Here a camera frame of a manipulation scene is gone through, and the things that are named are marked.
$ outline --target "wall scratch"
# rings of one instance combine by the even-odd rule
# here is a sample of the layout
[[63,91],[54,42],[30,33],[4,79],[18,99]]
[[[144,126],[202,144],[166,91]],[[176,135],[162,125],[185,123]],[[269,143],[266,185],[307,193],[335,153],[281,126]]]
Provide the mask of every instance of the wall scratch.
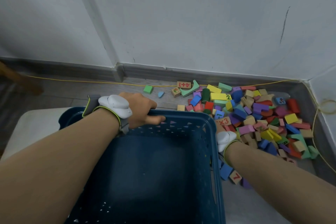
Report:
[[281,44],[281,41],[282,41],[282,37],[284,36],[284,31],[285,31],[285,25],[286,25],[286,19],[287,19],[287,14],[288,14],[288,11],[291,7],[288,7],[288,10],[286,12],[286,16],[285,16],[285,21],[283,22],[283,29],[282,29],[282,34],[281,34],[281,38],[280,38],[280,44]]

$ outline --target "blue block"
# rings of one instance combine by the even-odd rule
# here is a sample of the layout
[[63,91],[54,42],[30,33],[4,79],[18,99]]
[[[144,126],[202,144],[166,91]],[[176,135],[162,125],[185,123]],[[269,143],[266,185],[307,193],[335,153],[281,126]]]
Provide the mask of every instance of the blue block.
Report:
[[157,96],[158,96],[159,98],[162,98],[163,94],[165,94],[165,93],[164,93],[163,91],[160,91],[160,92],[157,94]]
[[289,124],[286,123],[285,126],[293,134],[301,134],[300,130],[298,130],[297,128],[293,127],[292,125],[289,125]]
[[237,90],[237,91],[231,93],[231,97],[236,103],[239,103],[243,96],[244,96],[244,94],[243,94],[242,90]]
[[215,117],[214,117],[215,120],[218,120],[218,119],[223,118],[223,117],[224,117],[224,112],[219,111],[219,110],[217,110],[215,112]]
[[246,115],[247,115],[247,112],[244,110],[244,108],[240,104],[237,104],[235,107],[233,107],[233,109],[239,109],[239,110],[245,112]]
[[261,120],[263,118],[262,115],[257,114],[257,113],[252,113],[252,116],[255,118],[255,120]]
[[236,103],[234,100],[230,100],[231,104],[232,104],[232,107],[235,107],[236,106]]
[[260,142],[258,142],[258,148],[260,149],[265,149],[266,146],[268,145],[269,141],[267,141],[266,139],[262,139]]
[[219,173],[220,173],[221,178],[223,180],[227,181],[227,179],[229,178],[229,175],[231,174],[232,171],[233,171],[233,168],[224,163],[224,165],[220,169]]
[[285,105],[286,100],[284,98],[275,98],[275,101],[278,105]]
[[247,116],[247,114],[246,114],[245,111],[241,111],[241,110],[239,110],[239,109],[235,109],[235,110],[233,110],[233,114],[232,114],[232,116],[233,116],[234,118],[240,120],[240,121],[244,121],[244,120],[246,120],[246,116]]
[[219,167],[219,169],[222,168],[222,165],[223,165],[223,162],[220,159],[218,159],[218,167]]
[[194,96],[194,98],[190,101],[190,104],[192,106],[197,105],[197,103],[201,100],[202,97],[200,97],[199,95]]
[[276,150],[275,146],[272,143],[269,143],[264,151],[274,156],[278,154],[278,151]]

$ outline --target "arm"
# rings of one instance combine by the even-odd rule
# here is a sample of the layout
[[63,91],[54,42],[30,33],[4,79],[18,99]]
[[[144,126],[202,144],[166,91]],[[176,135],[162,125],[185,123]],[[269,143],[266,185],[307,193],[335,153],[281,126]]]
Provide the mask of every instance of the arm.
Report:
[[[130,128],[165,120],[147,115],[156,108],[154,101],[141,94],[120,95],[133,112]],[[0,164],[2,222],[63,223],[118,129],[116,116],[99,108],[6,159]]]
[[[217,132],[224,129],[217,125]],[[233,142],[228,164],[292,223],[335,223],[336,187],[271,154]]]

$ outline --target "pile of blocks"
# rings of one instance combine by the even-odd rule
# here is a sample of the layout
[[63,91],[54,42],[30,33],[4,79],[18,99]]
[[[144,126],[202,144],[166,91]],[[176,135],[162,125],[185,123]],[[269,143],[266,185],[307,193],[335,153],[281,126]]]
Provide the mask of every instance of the pile of blocks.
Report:
[[[306,140],[313,138],[310,124],[299,118],[300,109],[295,99],[277,98],[265,89],[255,86],[200,87],[194,80],[177,82],[172,95],[183,97],[193,94],[188,105],[178,105],[178,111],[204,112],[211,115],[226,131],[237,134],[243,143],[296,165],[292,159],[315,159],[319,152]],[[246,179],[232,167],[218,159],[222,179],[230,178],[250,188]]]

